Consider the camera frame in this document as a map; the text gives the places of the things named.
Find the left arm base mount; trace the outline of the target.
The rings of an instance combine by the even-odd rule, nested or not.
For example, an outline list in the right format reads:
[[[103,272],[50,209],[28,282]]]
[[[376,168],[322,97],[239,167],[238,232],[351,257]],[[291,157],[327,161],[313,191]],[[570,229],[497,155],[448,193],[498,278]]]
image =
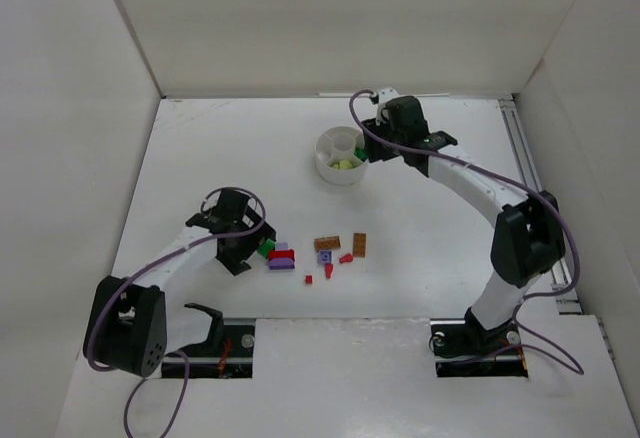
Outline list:
[[[250,379],[256,321],[227,318],[214,308],[187,303],[167,312],[167,353],[159,376],[177,379]]]

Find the purple small square lego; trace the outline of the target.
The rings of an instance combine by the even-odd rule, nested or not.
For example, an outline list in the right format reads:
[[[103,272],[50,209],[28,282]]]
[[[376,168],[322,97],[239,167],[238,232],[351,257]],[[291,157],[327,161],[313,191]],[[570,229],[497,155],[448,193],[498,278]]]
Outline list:
[[[320,250],[318,252],[318,263],[321,265],[331,264],[333,262],[333,254],[331,250]]]

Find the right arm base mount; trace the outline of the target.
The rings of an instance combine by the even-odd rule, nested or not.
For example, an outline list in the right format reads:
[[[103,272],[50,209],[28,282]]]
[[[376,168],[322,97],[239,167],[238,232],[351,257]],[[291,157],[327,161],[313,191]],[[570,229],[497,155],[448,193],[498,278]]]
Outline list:
[[[429,349],[438,378],[527,378],[520,335],[510,320],[485,330],[468,310],[463,318],[430,321]]]

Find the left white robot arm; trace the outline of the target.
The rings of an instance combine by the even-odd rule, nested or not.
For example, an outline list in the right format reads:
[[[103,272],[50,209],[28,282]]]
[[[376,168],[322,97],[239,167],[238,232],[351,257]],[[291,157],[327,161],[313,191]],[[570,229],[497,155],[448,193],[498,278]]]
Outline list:
[[[147,378],[167,355],[217,350],[223,313],[184,299],[196,287],[198,270],[216,260],[238,276],[275,237],[257,195],[239,187],[211,191],[159,257],[127,277],[99,282],[82,348],[89,366]]]

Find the green square lego brick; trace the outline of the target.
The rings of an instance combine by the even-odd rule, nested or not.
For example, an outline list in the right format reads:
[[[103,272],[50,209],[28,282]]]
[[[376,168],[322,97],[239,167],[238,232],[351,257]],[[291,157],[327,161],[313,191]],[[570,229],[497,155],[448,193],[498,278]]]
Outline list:
[[[265,260],[269,259],[269,254],[276,248],[276,242],[267,238],[256,250],[256,252]]]

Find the dark green lego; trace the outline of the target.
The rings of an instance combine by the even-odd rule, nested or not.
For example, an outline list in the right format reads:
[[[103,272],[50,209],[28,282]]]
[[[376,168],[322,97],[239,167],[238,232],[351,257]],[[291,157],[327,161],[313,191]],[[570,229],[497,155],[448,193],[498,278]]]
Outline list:
[[[356,148],[354,150],[354,155],[362,162],[365,162],[367,160],[367,154],[361,148]]]

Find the red arch lego brick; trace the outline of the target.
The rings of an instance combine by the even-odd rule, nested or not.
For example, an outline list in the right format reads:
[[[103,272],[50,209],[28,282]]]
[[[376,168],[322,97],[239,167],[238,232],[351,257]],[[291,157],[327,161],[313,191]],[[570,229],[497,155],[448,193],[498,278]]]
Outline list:
[[[288,250],[272,250],[268,254],[268,261],[271,262],[273,260],[295,260],[295,252],[292,249]]]

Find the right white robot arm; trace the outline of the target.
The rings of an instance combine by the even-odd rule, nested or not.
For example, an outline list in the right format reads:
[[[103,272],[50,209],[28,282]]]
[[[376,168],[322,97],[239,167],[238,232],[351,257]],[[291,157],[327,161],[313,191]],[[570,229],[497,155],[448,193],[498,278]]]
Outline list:
[[[377,111],[360,122],[371,162],[397,156],[423,176],[447,187],[493,228],[493,272],[467,321],[484,332],[503,327],[539,276],[564,258],[557,201],[479,165],[444,131],[430,130],[420,101],[392,89],[368,94]]]

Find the purple lego plate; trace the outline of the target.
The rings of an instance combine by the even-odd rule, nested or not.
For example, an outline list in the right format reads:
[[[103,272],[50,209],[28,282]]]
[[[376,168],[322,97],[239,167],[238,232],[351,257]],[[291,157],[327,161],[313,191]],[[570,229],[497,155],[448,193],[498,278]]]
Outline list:
[[[288,258],[276,258],[268,262],[271,271],[287,271],[295,269],[295,261]]]

